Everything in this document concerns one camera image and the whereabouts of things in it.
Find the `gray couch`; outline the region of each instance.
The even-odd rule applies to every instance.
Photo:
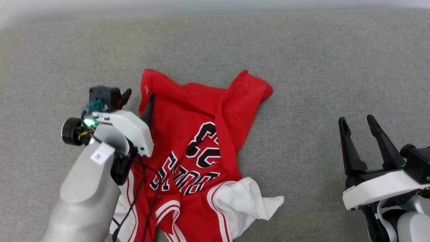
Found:
[[[270,83],[239,153],[263,195],[284,195],[270,221],[237,241],[367,241],[342,202],[338,119],[370,169],[382,164],[373,114],[400,149],[430,144],[430,11],[420,9],[62,22],[0,31],[0,241],[38,241],[81,147],[60,129],[94,85],[130,87],[145,68],[179,84],[226,88],[243,69]],[[157,241],[166,241],[163,235]]]

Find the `red basketball jersey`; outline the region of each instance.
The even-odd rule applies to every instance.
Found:
[[[146,169],[144,185],[133,209],[136,219],[129,241],[142,240],[149,206],[161,186],[150,215],[145,241],[154,240],[160,228],[169,241],[231,242],[228,221],[213,205],[213,194],[226,181],[242,178],[237,153],[243,146],[260,102],[272,87],[242,71],[228,89],[189,83],[180,86],[167,76],[145,70],[142,76],[142,114],[149,95],[156,94],[151,120],[154,152],[142,161],[158,171]],[[133,164],[133,193],[143,177]]]

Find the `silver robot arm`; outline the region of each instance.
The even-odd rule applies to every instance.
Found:
[[[84,121],[70,118],[63,127],[65,143],[86,147],[61,186],[42,242],[104,242],[121,194],[119,185],[126,181],[132,160],[152,155],[149,121],[155,94],[139,118],[121,110],[131,90],[121,97],[117,88],[93,87],[90,101],[95,99],[92,93],[99,95],[87,106],[92,116]]]

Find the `green led light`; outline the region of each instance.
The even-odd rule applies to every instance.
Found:
[[[93,125],[96,125],[96,124],[97,124],[97,122],[96,122],[94,119],[90,119],[90,118],[86,118],[86,119],[84,119],[84,120],[83,120],[83,122],[85,123],[85,125],[86,125],[87,127],[91,127],[91,126],[93,126]]]

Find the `white label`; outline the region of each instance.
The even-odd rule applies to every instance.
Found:
[[[109,145],[102,143],[97,150],[91,155],[91,159],[97,164],[103,165],[107,159],[114,153],[114,149]]]

